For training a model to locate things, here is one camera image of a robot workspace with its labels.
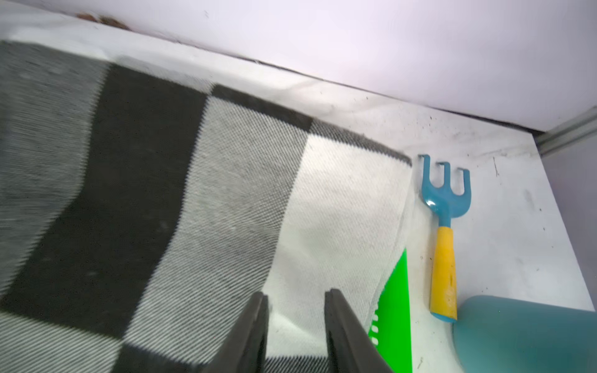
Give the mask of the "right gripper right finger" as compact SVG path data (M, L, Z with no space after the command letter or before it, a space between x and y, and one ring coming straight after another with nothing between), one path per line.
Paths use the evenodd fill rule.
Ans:
M339 289L325 293L324 319L329 372L392 372Z

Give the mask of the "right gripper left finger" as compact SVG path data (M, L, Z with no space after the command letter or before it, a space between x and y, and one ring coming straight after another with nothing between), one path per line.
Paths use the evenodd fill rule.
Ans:
M263 372L268 320L268 297L262 292L254 292L218 353L203 372Z

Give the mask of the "black white checked scarf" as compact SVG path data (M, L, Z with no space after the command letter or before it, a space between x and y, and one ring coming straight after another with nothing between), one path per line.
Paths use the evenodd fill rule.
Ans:
M409 157L208 80L1 44L1 370L202 372L254 292L268 372L325 372L404 250Z

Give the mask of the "green plastic basket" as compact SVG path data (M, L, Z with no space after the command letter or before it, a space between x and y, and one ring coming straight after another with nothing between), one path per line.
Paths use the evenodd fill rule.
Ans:
M382 290L368 336L393 372L413 371L406 250Z

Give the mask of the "teal vase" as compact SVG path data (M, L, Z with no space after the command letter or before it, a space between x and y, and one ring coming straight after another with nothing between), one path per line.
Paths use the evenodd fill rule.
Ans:
M452 328L466 372L594 372L596 313L493 296L463 303Z

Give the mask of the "teal yellow garden rake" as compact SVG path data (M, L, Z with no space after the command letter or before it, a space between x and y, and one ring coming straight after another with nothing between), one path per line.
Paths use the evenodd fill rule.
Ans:
M470 209L472 200L470 171L462 170L463 193L455 194L451 187L451 165L448 162L439 163L443 166L444 181L440 187L436 187L432 185L430 177L431 157L429 155L420 157L423 159L421 197L438 218L430 312L443 322L455 323L457 321L457 276L452 219L462 217Z

